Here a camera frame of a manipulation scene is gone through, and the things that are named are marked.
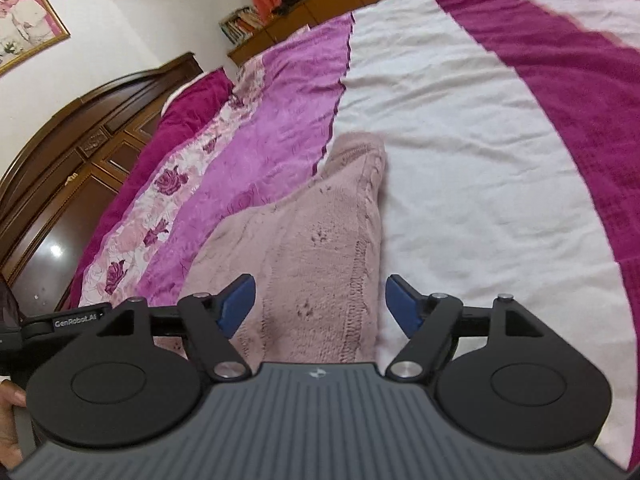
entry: rose pattern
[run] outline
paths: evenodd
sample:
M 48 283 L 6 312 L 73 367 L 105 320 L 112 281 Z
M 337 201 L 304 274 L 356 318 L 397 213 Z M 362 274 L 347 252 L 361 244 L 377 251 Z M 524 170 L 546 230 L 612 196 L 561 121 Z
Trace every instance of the rose pattern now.
M 226 208 L 228 215 L 231 216 L 239 211 L 243 211 L 244 209 L 251 207 L 254 203 L 254 194 L 254 189 L 249 189 L 238 194 Z
M 232 110 L 238 110 L 238 108 L 242 108 L 244 106 L 244 102 L 242 101 L 242 98 L 236 94 L 231 94 L 229 96 L 229 108 L 231 108 Z
M 111 262 L 107 269 L 107 282 L 104 285 L 104 291 L 109 295 L 113 294 L 126 273 L 127 271 L 124 270 L 124 260 Z
M 245 77 L 236 87 L 236 94 L 242 98 L 234 101 L 241 107 L 232 109 L 225 104 L 211 124 L 191 142 L 170 154 L 158 167 L 151 186 L 136 198 L 119 226 L 104 237 L 101 252 L 85 270 L 79 306 L 102 301 L 117 304 L 136 295 L 139 280 L 162 246 L 158 235 L 171 231 L 178 211 L 198 188 L 209 164 L 260 104 L 264 88 L 261 56 L 247 62 L 244 73 Z M 180 174 L 178 167 L 187 168 L 185 174 Z M 187 180 L 190 185 L 184 186 Z M 156 227 L 150 230 L 148 226 L 154 224 Z M 124 270 L 124 262 L 127 262 L 127 270 Z
M 145 247 L 155 244 L 158 241 L 158 235 L 160 233 L 168 233 L 169 230 L 166 228 L 168 225 L 169 222 L 164 218 L 161 218 L 156 227 L 149 229 L 149 231 L 146 232 L 145 239 L 143 240 Z
M 189 175 L 178 173 L 178 166 L 174 166 L 172 170 L 165 168 L 154 184 L 160 193 L 171 196 L 182 187 L 182 184 L 186 184 L 188 179 Z
M 215 136 L 213 137 L 213 139 L 211 139 L 209 142 L 207 142 L 202 149 L 206 152 L 206 153 L 211 153 L 213 150 L 216 149 L 216 142 L 218 142 L 218 138 L 220 136 Z

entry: framed photo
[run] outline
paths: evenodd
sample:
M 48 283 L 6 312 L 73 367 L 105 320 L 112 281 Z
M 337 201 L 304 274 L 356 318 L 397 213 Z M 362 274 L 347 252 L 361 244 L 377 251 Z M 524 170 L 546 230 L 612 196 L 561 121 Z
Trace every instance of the framed photo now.
M 47 0 L 0 0 L 0 75 L 68 37 Z

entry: book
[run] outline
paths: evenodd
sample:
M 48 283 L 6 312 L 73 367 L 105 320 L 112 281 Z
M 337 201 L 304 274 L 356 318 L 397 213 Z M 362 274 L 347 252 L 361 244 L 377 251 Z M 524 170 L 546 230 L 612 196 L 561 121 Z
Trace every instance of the book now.
M 222 33 L 234 46 L 247 40 L 256 30 L 264 27 L 260 16 L 251 6 L 234 10 L 220 20 L 219 25 Z

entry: bed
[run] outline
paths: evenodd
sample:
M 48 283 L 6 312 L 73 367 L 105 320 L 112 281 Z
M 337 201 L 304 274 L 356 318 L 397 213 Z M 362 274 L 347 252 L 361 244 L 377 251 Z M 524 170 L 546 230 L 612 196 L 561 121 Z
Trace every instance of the bed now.
M 639 12 L 383 0 L 300 30 L 247 62 L 220 112 L 94 235 L 64 308 L 175 304 L 223 219 L 302 186 L 340 136 L 379 134 L 382 279 L 472 305 L 516 295 L 606 375 L 597 446 L 637 464 Z M 382 294 L 378 330 L 384 368 L 406 339 Z
M 135 180 L 151 171 L 156 158 L 226 101 L 231 82 L 222 71 L 209 75 L 206 99 L 192 96 L 178 110 L 181 119 L 193 119 L 156 135 L 168 97 L 201 72 L 193 54 L 185 54 L 108 82 L 60 110 L 18 154 L 0 182 L 0 269 L 20 316 L 63 308 L 100 216 L 114 197 L 121 202 L 131 192 L 130 172 L 136 169 Z M 205 109 L 201 116 L 198 107 Z M 137 164 L 141 152 L 146 155 Z M 124 182 L 129 190 L 123 192 Z

